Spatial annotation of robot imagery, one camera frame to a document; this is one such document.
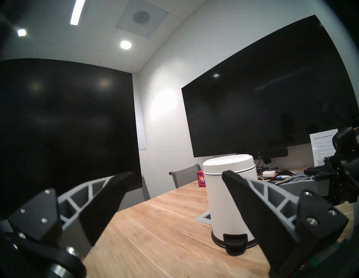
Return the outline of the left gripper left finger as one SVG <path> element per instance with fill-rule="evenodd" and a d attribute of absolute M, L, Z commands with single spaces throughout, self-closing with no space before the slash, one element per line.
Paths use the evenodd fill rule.
<path fill-rule="evenodd" d="M 54 188 L 12 194 L 8 211 L 8 242 L 20 248 L 20 240 L 50 248 L 92 248 L 118 211 L 129 188 L 135 186 L 133 172 L 82 183 L 60 196 Z"/>

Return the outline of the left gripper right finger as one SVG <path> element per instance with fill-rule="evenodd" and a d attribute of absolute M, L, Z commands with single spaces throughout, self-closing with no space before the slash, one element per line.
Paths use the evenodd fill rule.
<path fill-rule="evenodd" d="M 349 219 L 312 190 L 295 196 L 233 171 L 222 174 L 270 277 L 349 277 L 349 242 L 338 242 Z"/>

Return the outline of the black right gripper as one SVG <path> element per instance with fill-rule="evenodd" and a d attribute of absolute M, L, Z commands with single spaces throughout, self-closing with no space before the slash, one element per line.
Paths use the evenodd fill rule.
<path fill-rule="evenodd" d="M 337 154 L 324 158 L 322 167 L 304 169 L 304 175 L 292 176 L 276 183 L 277 186 L 293 195 L 310 190 L 332 205 L 344 202 L 354 203 L 359 195 L 359 157 L 354 152 Z"/>

